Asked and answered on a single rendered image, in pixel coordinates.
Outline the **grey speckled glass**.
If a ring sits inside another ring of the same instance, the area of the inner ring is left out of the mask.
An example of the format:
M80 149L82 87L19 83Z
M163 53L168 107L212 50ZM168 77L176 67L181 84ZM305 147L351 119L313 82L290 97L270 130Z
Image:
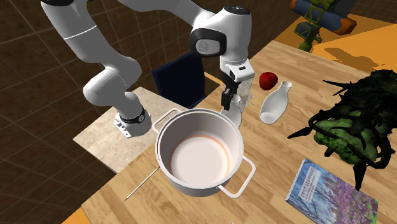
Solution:
M252 98L251 95L251 86L252 86L253 79L249 79L246 81L242 81L239 84L237 95L240 97L239 107L242 112L244 112L245 107L249 104L250 99Z

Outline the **small white vase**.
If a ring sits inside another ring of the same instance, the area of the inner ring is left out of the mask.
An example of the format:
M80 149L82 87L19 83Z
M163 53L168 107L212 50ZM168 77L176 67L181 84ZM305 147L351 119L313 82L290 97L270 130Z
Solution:
M237 94L234 94L230 101L229 110L222 109L220 111L220 113L228 117L237 128L240 127L242 122L242 111L240 110L239 104L240 97Z

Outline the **red apple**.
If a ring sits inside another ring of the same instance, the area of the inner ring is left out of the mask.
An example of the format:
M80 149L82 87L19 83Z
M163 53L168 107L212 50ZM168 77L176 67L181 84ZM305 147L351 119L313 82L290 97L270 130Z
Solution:
M264 72L260 75L259 85L263 90L272 89L278 82L278 77L271 72Z

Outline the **dark blue chair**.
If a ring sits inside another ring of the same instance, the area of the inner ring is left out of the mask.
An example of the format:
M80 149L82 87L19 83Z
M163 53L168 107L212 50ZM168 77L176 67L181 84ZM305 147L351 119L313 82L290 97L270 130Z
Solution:
M190 52L152 70L158 93L185 108L192 109L205 94L202 59Z

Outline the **white bottle vase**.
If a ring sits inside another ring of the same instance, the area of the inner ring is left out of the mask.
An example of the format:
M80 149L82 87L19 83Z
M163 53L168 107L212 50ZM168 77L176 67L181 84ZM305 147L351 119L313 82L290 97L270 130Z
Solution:
M260 120L265 124L273 124L283 115L288 106L288 92L292 87L290 81L282 81L279 88L269 94L260 110Z

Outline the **dark green spiky plant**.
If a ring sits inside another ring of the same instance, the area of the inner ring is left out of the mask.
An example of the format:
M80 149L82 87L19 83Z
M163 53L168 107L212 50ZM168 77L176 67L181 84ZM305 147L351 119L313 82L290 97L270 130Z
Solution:
M360 190L367 167L385 169L395 153L388 136L397 129L397 73L376 70L338 87L340 102L319 111L289 137L314 132L315 142L327 147L326 157L336 153L353 166L355 189Z

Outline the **thin wooden stick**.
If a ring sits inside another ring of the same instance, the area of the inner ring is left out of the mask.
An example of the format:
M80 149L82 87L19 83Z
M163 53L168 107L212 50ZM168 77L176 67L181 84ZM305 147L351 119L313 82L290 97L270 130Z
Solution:
M152 177L152 175L154 175L154 173L157 172L157 170L159 170L160 166L158 166L152 173L150 173L132 192L130 192L126 198L124 199L124 201L128 200L134 193L136 193L136 191L138 191L138 189L140 189L140 187L143 186L143 184L145 184L145 182L147 182L147 180L150 179L150 177Z

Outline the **beige marble robot stand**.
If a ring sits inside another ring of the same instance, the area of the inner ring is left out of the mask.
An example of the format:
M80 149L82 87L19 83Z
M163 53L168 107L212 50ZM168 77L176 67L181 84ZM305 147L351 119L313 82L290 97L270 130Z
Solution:
M152 122L172 108L181 111L186 109L143 87L136 88L133 93L151 114ZM115 116L116 109L108 109L73 140L115 173L119 173L156 141L157 134L150 130L143 136L127 138L113 124Z

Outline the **book with purple tree cover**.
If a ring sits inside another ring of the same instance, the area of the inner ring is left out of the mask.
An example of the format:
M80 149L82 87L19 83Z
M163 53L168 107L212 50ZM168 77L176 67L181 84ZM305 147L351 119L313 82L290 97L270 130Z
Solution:
M315 224L376 224L379 202L309 159L302 160L286 202Z

